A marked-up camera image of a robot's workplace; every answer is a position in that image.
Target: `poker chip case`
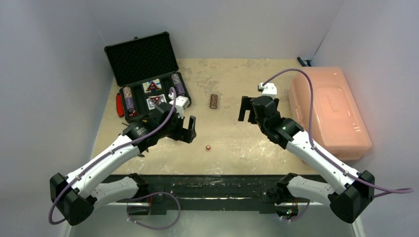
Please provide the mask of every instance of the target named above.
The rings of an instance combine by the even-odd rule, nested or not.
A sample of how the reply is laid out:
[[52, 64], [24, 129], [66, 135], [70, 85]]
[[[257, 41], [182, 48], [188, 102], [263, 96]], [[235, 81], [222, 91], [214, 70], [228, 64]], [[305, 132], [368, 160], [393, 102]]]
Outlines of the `poker chip case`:
[[[127, 122], [139, 119], [142, 114], [154, 109], [157, 104], [169, 102], [170, 87], [174, 87], [176, 91], [180, 86], [183, 87], [184, 96], [188, 97], [192, 103], [182, 74], [178, 72], [179, 66], [168, 32], [106, 46], [105, 53], [117, 85], [121, 86], [120, 93]], [[174, 74], [177, 74], [173, 76], [176, 77], [177, 85], [172, 79]], [[135, 115], [127, 109], [125, 87], [131, 89], [129, 95], [133, 98]]]

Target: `orange plastic container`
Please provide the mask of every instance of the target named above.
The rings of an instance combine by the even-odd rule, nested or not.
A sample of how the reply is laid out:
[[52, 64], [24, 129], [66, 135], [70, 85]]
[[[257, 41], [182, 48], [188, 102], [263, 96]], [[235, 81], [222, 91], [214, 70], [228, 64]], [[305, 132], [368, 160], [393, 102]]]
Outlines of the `orange plastic container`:
[[[355, 160], [371, 148], [371, 140], [346, 83], [337, 67], [304, 67], [313, 83], [313, 139], [339, 160]], [[292, 117], [308, 131], [310, 87], [301, 73], [289, 91]]]

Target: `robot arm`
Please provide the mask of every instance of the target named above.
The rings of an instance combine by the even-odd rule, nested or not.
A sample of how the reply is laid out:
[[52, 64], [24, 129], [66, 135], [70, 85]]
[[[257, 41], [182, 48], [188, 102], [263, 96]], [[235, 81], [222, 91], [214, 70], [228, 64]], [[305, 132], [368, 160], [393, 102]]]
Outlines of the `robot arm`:
[[259, 84], [261, 95], [256, 98], [242, 97], [239, 121], [243, 121], [246, 110], [250, 111], [248, 122], [257, 124], [268, 139], [283, 149], [295, 154], [315, 168], [327, 184], [304, 179], [296, 174], [288, 174], [278, 183], [278, 201], [289, 197], [302, 197], [327, 204], [341, 220], [352, 223], [374, 198], [374, 190], [347, 176], [348, 173], [369, 183], [374, 176], [368, 171], [363, 173], [345, 165], [323, 147], [314, 145], [334, 163], [342, 167], [342, 173], [325, 160], [310, 144], [309, 135], [300, 124], [290, 118], [282, 118], [277, 111], [279, 100], [273, 83]]
[[196, 137], [195, 117], [190, 117], [188, 129], [183, 128], [183, 111], [189, 104], [188, 99], [179, 96], [174, 103], [175, 113], [171, 115], [168, 122], [160, 130], [148, 138], [135, 142], [139, 138], [153, 133], [167, 118], [172, 105], [164, 103], [156, 106], [150, 114], [132, 122], [106, 150], [87, 164], [66, 176], [57, 173], [50, 179], [50, 195], [53, 202], [66, 186], [76, 180], [65, 191], [56, 205], [70, 225], [79, 224], [94, 209], [108, 203], [148, 194], [148, 185], [138, 174], [131, 174], [113, 183], [101, 184], [101, 182], [122, 164], [138, 156], [150, 146], [157, 144], [157, 141], [161, 138], [169, 137], [186, 143], [193, 141]]

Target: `scratched surface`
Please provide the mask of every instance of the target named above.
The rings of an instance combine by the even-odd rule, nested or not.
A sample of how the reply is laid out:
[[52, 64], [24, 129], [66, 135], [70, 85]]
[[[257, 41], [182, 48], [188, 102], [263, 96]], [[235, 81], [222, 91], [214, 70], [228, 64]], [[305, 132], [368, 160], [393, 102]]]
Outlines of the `scratched surface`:
[[[161, 139], [144, 158], [133, 158], [114, 174], [298, 174], [316, 173], [299, 158], [272, 144], [257, 125], [238, 122], [243, 95], [260, 94], [256, 87], [286, 68], [299, 68], [296, 60], [282, 59], [179, 59], [179, 71], [192, 97], [185, 115], [197, 117], [197, 138], [192, 144]], [[295, 73], [279, 76], [273, 82], [278, 89], [279, 111], [290, 117], [288, 89]], [[106, 149], [125, 128], [116, 112], [112, 85], [98, 131], [93, 155]], [[218, 108], [209, 108], [210, 95], [218, 95]]]

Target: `black case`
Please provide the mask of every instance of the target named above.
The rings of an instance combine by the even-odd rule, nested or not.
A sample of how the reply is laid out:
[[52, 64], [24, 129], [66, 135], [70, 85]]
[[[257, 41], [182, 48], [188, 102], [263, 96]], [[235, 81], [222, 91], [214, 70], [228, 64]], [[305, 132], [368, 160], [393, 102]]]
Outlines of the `black case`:
[[[144, 94], [142, 84], [153, 79], [160, 79], [162, 89], [159, 92], [150, 93], [149, 96], [164, 94], [166, 101], [169, 101], [169, 89], [174, 87], [171, 75], [178, 74], [185, 96], [189, 98], [190, 104], [192, 103], [182, 74], [177, 71], [179, 66], [168, 32], [106, 46], [105, 53], [114, 71], [117, 85], [122, 87], [120, 93], [127, 122], [136, 121], [141, 115], [150, 111], [146, 102], [148, 96]], [[134, 107], [137, 111], [137, 115], [132, 117], [129, 117], [126, 110], [123, 92], [125, 86], [131, 88]]]

